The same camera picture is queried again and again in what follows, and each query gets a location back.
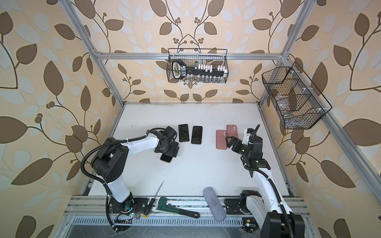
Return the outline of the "pink phone case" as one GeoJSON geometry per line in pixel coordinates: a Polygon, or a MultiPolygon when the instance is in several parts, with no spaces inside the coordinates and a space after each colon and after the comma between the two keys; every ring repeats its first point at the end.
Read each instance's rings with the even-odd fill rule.
{"type": "Polygon", "coordinates": [[[226,150],[227,144],[226,144],[226,137],[227,137],[227,131],[226,130],[217,130],[216,131],[216,148],[219,150],[226,150]]]}
{"type": "Polygon", "coordinates": [[[238,138],[238,130],[236,125],[226,126],[226,136],[238,138]]]}

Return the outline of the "blue phone black screen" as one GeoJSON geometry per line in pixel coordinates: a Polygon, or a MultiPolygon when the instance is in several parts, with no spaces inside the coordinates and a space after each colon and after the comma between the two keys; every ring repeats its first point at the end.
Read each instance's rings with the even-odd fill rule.
{"type": "Polygon", "coordinates": [[[202,126],[193,126],[191,135],[191,144],[201,145],[202,143],[202,126]]]}

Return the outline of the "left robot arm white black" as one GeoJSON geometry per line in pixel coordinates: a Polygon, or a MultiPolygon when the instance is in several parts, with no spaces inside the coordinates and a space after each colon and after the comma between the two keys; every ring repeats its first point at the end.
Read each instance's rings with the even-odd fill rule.
{"type": "Polygon", "coordinates": [[[110,202],[115,201],[122,214],[130,214],[134,208],[133,195],[122,178],[128,156],[153,150],[161,154],[162,159],[171,160],[179,151],[179,143],[176,142],[177,135],[177,132],[168,126],[165,129],[147,130],[145,135],[137,138],[117,140],[110,137],[104,144],[95,147],[84,156],[80,163],[80,170],[85,176],[100,182],[105,188],[106,218],[114,232],[119,232],[120,227],[111,220],[110,202]]]}

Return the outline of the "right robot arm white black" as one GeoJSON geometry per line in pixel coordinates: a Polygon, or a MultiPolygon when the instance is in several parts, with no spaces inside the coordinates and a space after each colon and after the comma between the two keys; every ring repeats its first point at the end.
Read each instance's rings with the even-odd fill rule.
{"type": "Polygon", "coordinates": [[[258,187],[257,191],[242,191],[240,209],[254,216],[262,238],[303,238],[304,220],[292,211],[278,191],[270,165],[263,158],[263,139],[257,135],[259,127],[246,129],[242,140],[226,137],[227,148],[241,156],[244,169],[258,187]]]}

